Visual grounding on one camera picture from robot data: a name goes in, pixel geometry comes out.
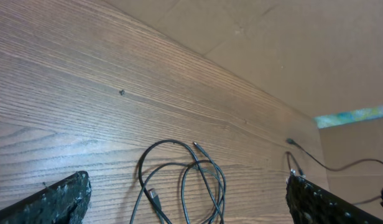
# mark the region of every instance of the teal strip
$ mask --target teal strip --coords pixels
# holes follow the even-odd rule
[[[318,128],[328,128],[376,118],[383,118],[383,106],[318,116],[314,119],[317,122]]]

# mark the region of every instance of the wooden table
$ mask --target wooden table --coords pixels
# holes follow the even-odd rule
[[[222,168],[228,223],[291,223],[284,152],[328,185],[287,137],[322,160],[310,118],[103,2],[0,0],[0,209],[86,170],[85,223],[127,222],[138,158],[177,139],[197,141]],[[167,144],[146,169],[169,161],[192,159]],[[174,223],[184,222],[180,171],[165,169],[149,184]],[[212,203],[196,172],[185,194],[193,223],[202,221]],[[145,198],[136,223],[157,223]]]

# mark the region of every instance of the wooden surface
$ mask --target wooden surface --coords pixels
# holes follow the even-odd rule
[[[328,186],[287,137],[323,158],[308,117],[103,2],[0,0],[0,209],[86,170],[85,223],[127,222],[138,158],[171,138],[197,141],[221,166],[228,223],[291,223],[284,152]],[[168,144],[146,169],[168,161],[192,159]],[[184,222],[180,171],[165,169],[149,185],[174,223]],[[198,223],[212,209],[201,177],[190,174],[186,190]],[[157,223],[144,198],[136,223]]]

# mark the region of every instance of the thin cable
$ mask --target thin cable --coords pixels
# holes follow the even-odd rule
[[[340,168],[330,168],[330,167],[327,167],[326,165],[322,164],[320,161],[318,161],[314,156],[312,156],[309,152],[307,152],[302,146],[300,146],[298,143],[296,143],[293,139],[290,139],[288,138],[286,140],[287,143],[291,144],[291,145],[294,145],[294,146],[297,146],[299,149],[301,149],[304,153],[306,153],[308,156],[310,156],[314,161],[316,161],[319,165],[321,165],[322,167],[324,167],[326,170],[329,170],[329,171],[332,171],[332,172],[339,172],[339,171],[342,171],[342,170],[345,170],[345,169],[348,169],[352,166],[355,166],[359,163],[362,163],[362,162],[378,162],[380,164],[383,165],[383,161],[380,161],[379,159],[360,159],[358,161],[355,161],[355,162],[352,162],[348,165],[345,165],[345,166],[342,166]],[[299,170],[299,173],[300,175],[303,175],[303,171],[302,169],[300,168],[297,160],[294,158],[294,156],[292,155],[291,152],[287,151],[286,152],[286,155],[287,155],[287,162],[288,162],[288,169],[291,169],[291,165],[290,165],[290,159],[289,157],[291,156],[291,158],[293,159],[295,165],[298,167],[298,170]],[[378,196],[375,196],[371,199],[368,199],[368,200],[364,200],[362,202],[356,202],[356,203],[353,203],[353,205],[362,205],[362,204],[365,204],[365,203],[370,203],[370,202],[373,202],[375,200],[378,200],[380,199],[381,196],[378,195]]]
[[[171,143],[179,144],[179,145],[183,146],[185,149],[187,149],[190,152],[194,162],[191,163],[191,164],[182,164],[182,163],[177,163],[177,162],[169,162],[169,163],[166,163],[166,164],[162,164],[161,166],[159,166],[158,168],[153,170],[150,173],[150,175],[146,178],[146,181],[144,182],[143,179],[142,179],[142,166],[143,166],[143,162],[144,162],[146,156],[148,155],[148,153],[153,148],[155,148],[156,146],[158,146],[160,144],[166,143],[166,142],[171,142]],[[149,193],[148,193],[148,191],[146,189],[146,185],[147,185],[148,181],[150,180],[150,178],[153,177],[153,175],[155,173],[157,173],[159,170],[161,170],[162,168],[164,168],[166,166],[183,166],[183,167],[187,167],[186,171],[183,173],[183,177],[182,177],[182,189],[181,189],[182,206],[183,206],[183,211],[185,213],[186,222],[188,224],[190,224],[190,221],[189,221],[189,218],[188,218],[188,212],[187,212],[187,208],[186,208],[186,203],[185,203],[185,199],[184,199],[186,176],[187,176],[188,171],[190,169],[195,169],[195,170],[200,171],[200,174],[203,177],[203,180],[204,180],[204,183],[206,185],[207,191],[208,191],[208,193],[209,193],[209,195],[211,197],[211,200],[213,201],[213,205],[214,205],[214,208],[215,208],[213,214],[207,220],[205,220],[203,223],[206,223],[206,222],[213,223],[215,221],[215,219],[216,219],[216,216],[219,215],[219,217],[220,217],[220,222],[219,223],[220,224],[224,224],[224,204],[225,204],[224,196],[226,194],[226,179],[224,177],[224,174],[223,174],[222,170],[213,162],[211,157],[204,151],[204,149],[200,145],[198,145],[197,143],[194,143],[194,144],[195,144],[196,148],[199,151],[201,151],[201,153],[203,153],[204,156],[206,156],[209,160],[199,161],[197,156],[196,156],[196,154],[193,152],[193,150],[188,145],[186,145],[183,142],[180,142],[180,141],[177,141],[177,140],[172,140],[172,139],[159,141],[159,142],[151,145],[148,149],[146,149],[146,151],[143,153],[143,155],[141,156],[141,158],[139,159],[139,162],[138,162],[138,166],[139,166],[139,171],[138,171],[138,173],[139,173],[139,183],[140,183],[142,189],[139,192],[139,196],[138,196],[138,198],[136,200],[135,207],[134,207],[134,210],[132,212],[132,216],[131,216],[131,219],[130,219],[129,223],[132,224],[134,219],[135,219],[137,207],[139,206],[139,202],[141,201],[143,192],[145,193],[145,195],[146,195],[147,199],[149,200],[149,202],[152,204],[154,210],[159,214],[160,218],[164,219],[167,223],[171,223],[171,221],[168,219],[168,217],[165,215],[165,213],[158,207],[157,204],[155,204],[153,199],[149,196]],[[200,166],[201,163],[210,163],[210,164],[212,164],[213,167],[215,168],[216,175],[214,173],[206,170],[206,169],[201,168],[201,166]],[[219,196],[218,196],[217,202],[215,201],[215,197],[212,194],[210,185],[208,184],[208,182],[206,180],[205,173],[212,175],[218,181]]]

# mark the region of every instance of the black wire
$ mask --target black wire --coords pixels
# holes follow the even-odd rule
[[[153,172],[151,172],[151,174],[146,178],[146,181],[143,182],[143,179],[142,179],[142,166],[143,166],[143,162],[144,162],[146,156],[148,155],[148,153],[153,148],[155,148],[156,146],[158,146],[160,144],[166,143],[166,142],[171,142],[171,143],[179,144],[179,145],[183,146],[185,149],[187,149],[190,152],[192,158],[194,159],[194,162],[191,163],[191,164],[182,164],[182,163],[178,163],[178,162],[169,162],[169,163],[163,164],[163,165],[159,166],[158,168],[156,168],[155,170],[153,170]],[[196,156],[196,154],[193,152],[193,150],[188,145],[186,145],[183,142],[180,142],[180,141],[177,141],[177,140],[173,140],[173,139],[163,140],[163,141],[156,142],[153,145],[151,145],[148,149],[146,149],[146,151],[143,153],[143,155],[141,156],[141,158],[139,159],[139,162],[138,162],[138,166],[139,166],[139,183],[141,184],[142,189],[139,192],[139,196],[138,196],[138,198],[136,200],[135,207],[134,207],[134,210],[132,212],[131,220],[130,220],[129,223],[133,223],[133,221],[135,219],[137,207],[139,205],[139,202],[141,201],[143,192],[145,193],[145,195],[146,195],[147,199],[149,200],[149,202],[152,204],[154,210],[159,214],[160,219],[162,218],[167,223],[171,223],[171,221],[168,219],[168,217],[165,215],[165,213],[163,211],[161,211],[161,209],[157,206],[157,204],[155,204],[153,199],[150,197],[150,195],[149,195],[149,193],[148,193],[148,191],[146,189],[146,185],[147,185],[148,181],[150,180],[150,178],[156,172],[158,172],[160,169],[162,169],[162,168],[164,168],[166,166],[183,166],[183,167],[187,167],[187,169],[183,173],[182,189],[181,189],[182,206],[183,206],[183,211],[185,213],[186,222],[188,224],[190,224],[190,221],[189,221],[189,218],[188,218],[188,212],[187,212],[187,208],[186,208],[186,203],[185,203],[185,198],[184,198],[186,176],[187,176],[188,171],[190,169],[196,169],[196,170],[200,171],[200,174],[203,177],[203,180],[204,180],[204,183],[206,185],[207,191],[208,191],[208,193],[209,193],[209,195],[210,195],[210,197],[211,197],[211,199],[213,201],[214,208],[215,208],[213,214],[207,220],[205,220],[203,223],[208,222],[209,224],[211,224],[211,223],[213,223],[215,221],[216,216],[219,215],[220,216],[220,222],[219,223],[220,224],[224,224],[224,204],[225,204],[224,196],[226,194],[226,179],[224,177],[224,174],[223,174],[222,170],[214,163],[214,161],[204,151],[204,149],[200,145],[198,145],[197,143],[194,143],[194,144],[195,144],[196,148],[199,151],[201,151],[201,153],[203,153],[204,156],[206,156],[209,160],[199,161],[197,156]],[[201,163],[210,163],[210,164],[212,164],[214,166],[214,168],[215,168],[216,175],[214,173],[206,170],[206,169],[202,169],[201,166],[200,166]],[[205,174],[204,174],[205,172],[211,174],[218,181],[219,195],[218,195],[218,201],[217,202],[215,201],[215,197],[212,194],[211,188],[210,188],[210,186],[209,186],[209,184],[208,184],[208,182],[206,180],[206,177],[205,177]]]
[[[327,167],[326,165],[322,164],[320,161],[318,161],[314,156],[312,156],[309,152],[307,152],[302,146],[300,146],[298,143],[296,143],[293,139],[290,139],[288,138],[286,140],[287,143],[291,144],[291,145],[294,145],[294,146],[297,146],[299,149],[301,149],[304,153],[306,153],[308,156],[310,156],[314,161],[316,161],[319,165],[321,165],[322,167],[324,167],[326,170],[329,170],[329,171],[332,171],[332,172],[339,172],[339,171],[342,171],[342,170],[345,170],[347,168],[350,168],[352,166],[355,166],[359,163],[362,163],[362,162],[378,162],[380,164],[383,165],[383,161],[380,161],[379,159],[360,159],[358,161],[354,161],[348,165],[345,165],[345,166],[342,166],[340,168],[330,168],[330,167]],[[288,169],[291,169],[291,165],[290,165],[290,156],[291,158],[293,159],[295,165],[298,167],[298,170],[299,170],[299,173],[300,175],[303,175],[303,172],[302,172],[302,169],[300,168],[297,160],[294,158],[294,156],[292,155],[291,152],[287,151],[285,152],[286,155],[287,155],[287,162],[288,162]],[[368,200],[364,200],[362,202],[356,202],[356,203],[353,203],[353,205],[362,205],[362,204],[365,204],[365,203],[370,203],[370,202],[373,202],[377,199],[380,199],[381,196],[375,196],[371,199],[368,199]]]

